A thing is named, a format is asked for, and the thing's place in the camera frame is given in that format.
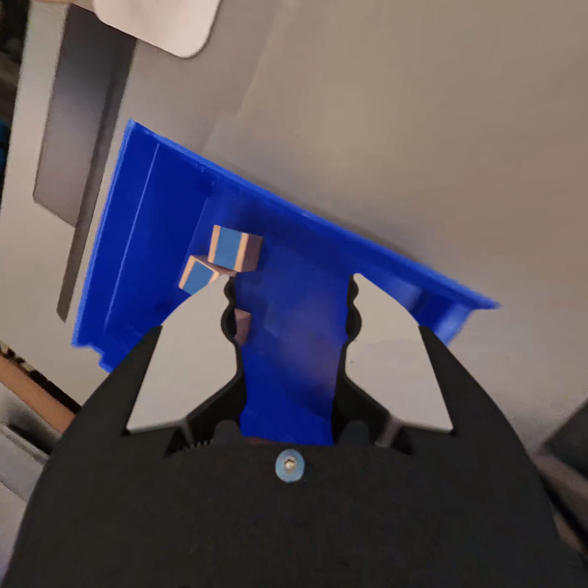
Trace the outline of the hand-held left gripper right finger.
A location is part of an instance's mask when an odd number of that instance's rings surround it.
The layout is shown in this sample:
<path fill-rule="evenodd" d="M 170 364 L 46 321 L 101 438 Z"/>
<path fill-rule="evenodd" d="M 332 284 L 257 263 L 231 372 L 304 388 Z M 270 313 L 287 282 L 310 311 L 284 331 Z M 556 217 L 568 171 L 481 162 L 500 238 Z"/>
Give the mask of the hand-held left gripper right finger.
<path fill-rule="evenodd" d="M 350 276 L 332 438 L 392 447 L 404 428 L 450 435 L 452 419 L 417 320 L 361 274 Z"/>

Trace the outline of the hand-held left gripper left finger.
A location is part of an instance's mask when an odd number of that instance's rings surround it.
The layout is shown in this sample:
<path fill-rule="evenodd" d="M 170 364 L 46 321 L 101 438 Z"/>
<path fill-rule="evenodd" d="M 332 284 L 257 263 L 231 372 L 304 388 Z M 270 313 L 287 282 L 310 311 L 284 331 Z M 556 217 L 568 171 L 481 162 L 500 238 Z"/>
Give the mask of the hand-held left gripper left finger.
<path fill-rule="evenodd" d="M 178 428 L 190 446 L 211 441 L 222 422 L 240 429 L 247 401 L 242 346 L 235 341 L 234 277 L 220 277 L 163 322 L 129 433 Z"/>

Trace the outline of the blue plastic bin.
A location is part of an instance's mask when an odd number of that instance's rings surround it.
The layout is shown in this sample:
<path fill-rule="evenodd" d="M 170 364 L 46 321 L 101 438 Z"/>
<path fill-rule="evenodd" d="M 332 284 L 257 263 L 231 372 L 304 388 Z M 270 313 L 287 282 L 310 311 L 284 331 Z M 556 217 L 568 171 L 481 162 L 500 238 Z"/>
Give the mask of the blue plastic bin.
<path fill-rule="evenodd" d="M 362 274 L 449 343 L 475 311 L 499 303 L 128 121 L 86 272 L 72 344 L 117 367 L 187 299 L 190 255 L 214 225 L 263 238 L 256 271 L 235 279 L 252 315 L 243 349 L 243 432 L 330 445 L 350 277 Z"/>

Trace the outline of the white document stand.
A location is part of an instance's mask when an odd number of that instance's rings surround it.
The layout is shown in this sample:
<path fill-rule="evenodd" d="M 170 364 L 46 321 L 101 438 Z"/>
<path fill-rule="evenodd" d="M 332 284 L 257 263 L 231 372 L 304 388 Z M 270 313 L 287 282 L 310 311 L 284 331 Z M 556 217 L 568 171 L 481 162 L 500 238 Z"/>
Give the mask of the white document stand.
<path fill-rule="evenodd" d="M 108 26 L 179 58 L 205 46 L 220 1 L 93 1 Z"/>

